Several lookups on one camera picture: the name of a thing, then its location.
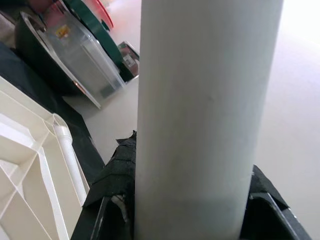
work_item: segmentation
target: red object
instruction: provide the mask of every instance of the red object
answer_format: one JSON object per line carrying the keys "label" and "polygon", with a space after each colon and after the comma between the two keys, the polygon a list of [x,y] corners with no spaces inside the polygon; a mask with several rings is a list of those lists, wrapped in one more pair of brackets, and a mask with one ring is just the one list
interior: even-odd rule
{"label": "red object", "polygon": [[53,27],[64,17],[66,9],[60,1],[52,4],[44,13],[43,19],[47,28]]}
{"label": "red object", "polygon": [[114,28],[114,23],[100,0],[83,0],[83,2],[99,21],[104,21],[110,30]]}
{"label": "red object", "polygon": [[28,0],[29,5],[38,14],[42,14],[53,2],[53,0]]}

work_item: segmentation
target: yellow sticker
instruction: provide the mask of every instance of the yellow sticker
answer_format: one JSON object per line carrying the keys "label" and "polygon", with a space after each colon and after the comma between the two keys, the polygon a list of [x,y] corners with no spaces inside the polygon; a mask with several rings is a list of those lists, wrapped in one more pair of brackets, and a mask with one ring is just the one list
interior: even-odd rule
{"label": "yellow sticker", "polygon": [[55,35],[62,39],[63,37],[68,37],[68,33],[70,32],[70,28],[67,25],[63,25],[56,32]]}

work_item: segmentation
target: black surface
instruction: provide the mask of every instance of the black surface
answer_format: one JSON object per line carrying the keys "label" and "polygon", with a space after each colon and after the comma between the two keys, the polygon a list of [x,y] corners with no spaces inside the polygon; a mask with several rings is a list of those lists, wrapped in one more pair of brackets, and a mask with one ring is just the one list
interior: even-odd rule
{"label": "black surface", "polygon": [[299,239],[269,193],[250,196],[240,238],[247,240]]}
{"label": "black surface", "polygon": [[73,231],[71,240],[90,240],[97,221],[102,200],[82,208],[79,220]]}
{"label": "black surface", "polygon": [[95,240],[131,240],[130,231],[130,224],[124,221],[120,208],[109,201],[100,238]]}
{"label": "black surface", "polygon": [[91,184],[104,167],[82,116],[69,106],[13,51],[0,42],[0,76],[51,113],[60,115],[72,134],[72,146]]}
{"label": "black surface", "polygon": [[311,240],[311,237],[305,231],[304,227],[297,220],[296,216],[291,212],[290,208],[281,211],[287,222],[290,224],[298,239],[300,240]]}
{"label": "black surface", "polygon": [[281,210],[289,207],[272,182],[256,165],[253,166],[250,193],[269,193]]}
{"label": "black surface", "polygon": [[103,226],[105,223],[105,217],[107,217],[107,214],[108,214],[107,206],[109,201],[110,201],[110,197],[105,196],[102,198],[99,212],[95,220],[93,231],[90,237],[91,240],[99,240],[100,237],[103,235],[103,232],[104,232]]}

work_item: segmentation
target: white plastic tube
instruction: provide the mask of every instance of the white plastic tube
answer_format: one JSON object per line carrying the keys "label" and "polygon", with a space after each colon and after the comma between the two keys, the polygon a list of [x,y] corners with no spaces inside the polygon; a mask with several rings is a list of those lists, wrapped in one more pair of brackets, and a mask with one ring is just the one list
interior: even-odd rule
{"label": "white plastic tube", "polygon": [[142,0],[135,240],[242,227],[282,0]]}
{"label": "white plastic tube", "polygon": [[68,167],[71,179],[78,196],[79,202],[81,205],[84,204],[87,193],[85,190],[84,183],[82,181],[80,171],[77,164],[77,159],[74,153],[74,148],[72,147],[72,136],[66,126],[61,126],[54,124],[54,131],[58,139],[59,145],[61,147],[62,154],[65,159],[65,163]]}

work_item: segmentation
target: black cloth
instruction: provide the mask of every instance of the black cloth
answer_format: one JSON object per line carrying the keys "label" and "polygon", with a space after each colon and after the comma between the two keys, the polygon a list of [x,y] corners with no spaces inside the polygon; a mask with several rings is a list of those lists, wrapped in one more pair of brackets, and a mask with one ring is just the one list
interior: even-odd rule
{"label": "black cloth", "polygon": [[137,132],[133,131],[131,137],[117,142],[119,146],[91,185],[84,206],[88,206],[102,197],[114,195],[124,195],[129,199],[134,197]]}
{"label": "black cloth", "polygon": [[13,51],[0,42],[0,76],[21,90],[51,113],[60,115],[68,124],[83,173],[89,184],[104,167],[104,162],[92,143],[82,116],[69,106]]}

